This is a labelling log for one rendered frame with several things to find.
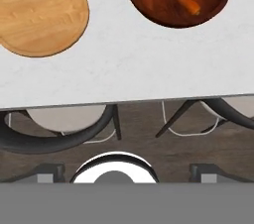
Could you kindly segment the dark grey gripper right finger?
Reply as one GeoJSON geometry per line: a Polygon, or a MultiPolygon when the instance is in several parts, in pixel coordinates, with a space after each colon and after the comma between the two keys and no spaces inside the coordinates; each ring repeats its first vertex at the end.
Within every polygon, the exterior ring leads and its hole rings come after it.
{"type": "Polygon", "coordinates": [[[231,182],[251,182],[251,179],[228,173],[215,164],[191,164],[190,182],[231,183],[231,182]]]}

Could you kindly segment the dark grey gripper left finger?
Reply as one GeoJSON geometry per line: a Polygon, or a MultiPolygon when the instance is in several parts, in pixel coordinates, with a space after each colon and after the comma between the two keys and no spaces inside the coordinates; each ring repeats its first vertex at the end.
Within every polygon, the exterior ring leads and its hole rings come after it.
{"type": "Polygon", "coordinates": [[[65,182],[64,164],[40,164],[32,170],[2,179],[2,183],[24,182],[24,183],[58,183],[65,182]]]}

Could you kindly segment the white and black round object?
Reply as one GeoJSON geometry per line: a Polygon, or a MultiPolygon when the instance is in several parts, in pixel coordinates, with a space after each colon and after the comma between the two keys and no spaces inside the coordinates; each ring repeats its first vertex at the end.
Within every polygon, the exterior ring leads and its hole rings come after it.
{"type": "Polygon", "coordinates": [[[70,183],[96,183],[104,175],[120,172],[133,183],[158,183],[153,167],[138,155],[113,151],[97,155],[84,162],[70,179],[70,183]]]}

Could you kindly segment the light wooden round plate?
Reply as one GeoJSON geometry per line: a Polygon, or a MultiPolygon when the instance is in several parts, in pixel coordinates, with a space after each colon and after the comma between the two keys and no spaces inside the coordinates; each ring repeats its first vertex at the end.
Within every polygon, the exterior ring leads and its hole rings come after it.
{"type": "Polygon", "coordinates": [[[76,43],[88,21],[88,0],[0,0],[0,46],[19,56],[53,56],[76,43]]]}

